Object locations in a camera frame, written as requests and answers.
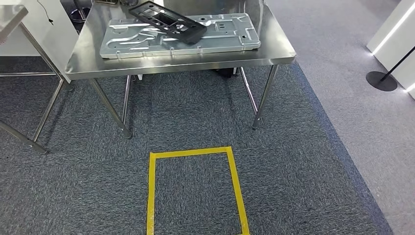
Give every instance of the light gray carpet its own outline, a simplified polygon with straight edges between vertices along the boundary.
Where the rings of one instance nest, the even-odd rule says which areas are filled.
[[[1,59],[0,71],[44,69]],[[247,68],[260,97],[269,67]],[[125,78],[100,79],[121,110]],[[0,80],[1,120],[30,136],[54,77]],[[149,152],[231,145],[252,234],[390,233],[297,64],[283,66],[263,121],[241,77],[213,71],[145,75],[131,87],[122,138],[87,81],[63,91],[39,155],[0,131],[0,234],[145,234]],[[222,154],[157,160],[156,234],[239,234]]]
[[[415,101],[366,82],[366,44],[400,0],[269,0],[370,191],[397,234],[415,230]]]

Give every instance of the yellow tape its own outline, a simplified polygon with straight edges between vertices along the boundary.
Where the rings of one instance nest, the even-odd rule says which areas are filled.
[[[154,234],[154,194],[156,191],[156,158],[150,153],[148,168],[147,235]]]
[[[246,216],[244,200],[242,199],[241,186],[239,185],[238,172],[236,171],[235,158],[233,158],[232,148],[226,149],[228,156],[229,169],[231,169],[231,178],[233,190],[235,191],[236,205],[238,206],[239,220],[241,221],[242,235],[249,235],[248,218]]]
[[[232,148],[218,147],[218,148],[205,148],[194,149],[185,151],[174,151],[164,153],[150,153],[150,164],[148,170],[148,203],[147,203],[147,235],[154,234],[154,195],[156,184],[156,159],[160,158],[174,158],[174,157],[186,157],[193,155],[213,154],[213,153],[226,153],[228,157],[229,168],[231,170],[231,178],[233,184],[233,190],[235,191],[236,205],[238,207],[239,220],[241,222],[242,235],[249,235],[248,219],[245,212],[244,201],[242,199],[242,191],[239,185],[238,173],[236,171],[235,159],[233,157]]]
[[[193,155],[203,155],[203,154],[213,154],[213,153],[226,153],[227,147],[218,147],[218,148],[204,148],[204,149],[193,149],[185,151],[174,151],[174,152],[164,152],[164,153],[153,153],[153,155],[158,158],[175,158],[175,157],[186,157]]]

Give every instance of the metal sheet panel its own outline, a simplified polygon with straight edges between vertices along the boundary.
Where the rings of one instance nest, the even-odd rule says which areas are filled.
[[[138,19],[111,20],[100,55],[109,59],[189,55],[252,50],[261,45],[246,13],[188,17],[207,26],[196,44],[180,42]]]

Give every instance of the led light strip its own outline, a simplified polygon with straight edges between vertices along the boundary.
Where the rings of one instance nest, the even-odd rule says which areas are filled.
[[[402,16],[402,18],[398,21],[398,23],[392,28],[392,30],[386,35],[386,37],[382,40],[382,42],[377,46],[377,48],[373,51],[372,55],[376,54],[381,47],[386,43],[387,40],[398,30],[398,28],[404,23],[404,21],[409,17],[412,11],[415,9],[415,2],[412,6],[408,9],[408,11]]]
[[[414,84],[412,84],[410,87],[408,87],[408,88],[405,90],[405,92],[410,92],[410,91],[412,91],[414,88],[415,88],[415,83],[414,83]]]

